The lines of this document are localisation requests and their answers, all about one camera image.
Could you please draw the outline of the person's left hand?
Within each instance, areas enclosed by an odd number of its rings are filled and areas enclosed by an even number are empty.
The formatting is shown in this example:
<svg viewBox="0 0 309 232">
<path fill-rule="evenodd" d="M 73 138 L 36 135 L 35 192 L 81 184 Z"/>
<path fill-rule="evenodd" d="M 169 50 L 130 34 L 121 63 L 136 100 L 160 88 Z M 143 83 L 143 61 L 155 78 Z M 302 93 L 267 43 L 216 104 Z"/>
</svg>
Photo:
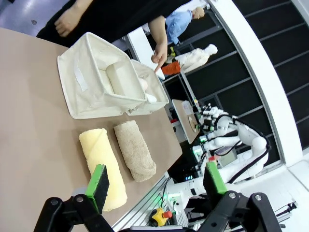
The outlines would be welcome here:
<svg viewBox="0 0 309 232">
<path fill-rule="evenodd" d="M 154 54 L 151 56 L 151 61 L 157 64 L 154 72 L 157 72 L 162 65 L 166 62 L 168 56 L 168 46 L 166 43 L 157 44 Z"/>
</svg>

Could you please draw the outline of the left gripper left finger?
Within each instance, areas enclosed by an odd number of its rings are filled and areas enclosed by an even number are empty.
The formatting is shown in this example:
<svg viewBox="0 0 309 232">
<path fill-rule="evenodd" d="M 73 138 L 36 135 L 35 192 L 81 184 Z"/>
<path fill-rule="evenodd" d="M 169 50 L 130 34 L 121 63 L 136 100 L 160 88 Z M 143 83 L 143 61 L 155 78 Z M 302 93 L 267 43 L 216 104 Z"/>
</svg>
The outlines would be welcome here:
<svg viewBox="0 0 309 232">
<path fill-rule="evenodd" d="M 98 164 L 85 193 L 71 196 L 66 201 L 58 197 L 45 201 L 34 231 L 70 232 L 75 225 L 84 225 L 89 232 L 112 232 L 102 216 L 108 189 L 107 168 Z"/>
</svg>

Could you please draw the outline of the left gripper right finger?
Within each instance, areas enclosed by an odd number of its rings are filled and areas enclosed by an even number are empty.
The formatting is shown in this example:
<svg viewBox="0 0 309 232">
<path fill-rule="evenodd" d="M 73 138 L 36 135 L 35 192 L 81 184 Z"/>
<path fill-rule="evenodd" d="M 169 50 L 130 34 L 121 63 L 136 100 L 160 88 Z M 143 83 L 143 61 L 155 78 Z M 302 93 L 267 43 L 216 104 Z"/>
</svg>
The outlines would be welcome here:
<svg viewBox="0 0 309 232">
<path fill-rule="evenodd" d="M 205 167 L 203 186 L 212 211 L 200 226 L 201 232 L 223 232 L 229 226 L 242 226 L 246 232 L 280 232 L 281 227 L 266 194 L 246 197 L 227 190 L 215 163 Z"/>
</svg>

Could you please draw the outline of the person's right hand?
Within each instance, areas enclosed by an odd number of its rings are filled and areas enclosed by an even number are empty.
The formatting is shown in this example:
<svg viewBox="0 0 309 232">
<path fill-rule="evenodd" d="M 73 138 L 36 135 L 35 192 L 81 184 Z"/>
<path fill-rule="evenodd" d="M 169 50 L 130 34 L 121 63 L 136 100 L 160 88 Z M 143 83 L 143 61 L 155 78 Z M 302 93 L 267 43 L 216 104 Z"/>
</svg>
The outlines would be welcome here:
<svg viewBox="0 0 309 232">
<path fill-rule="evenodd" d="M 78 25 L 81 14 L 75 8 L 67 9 L 55 22 L 57 33 L 60 37 L 67 37 Z"/>
</svg>

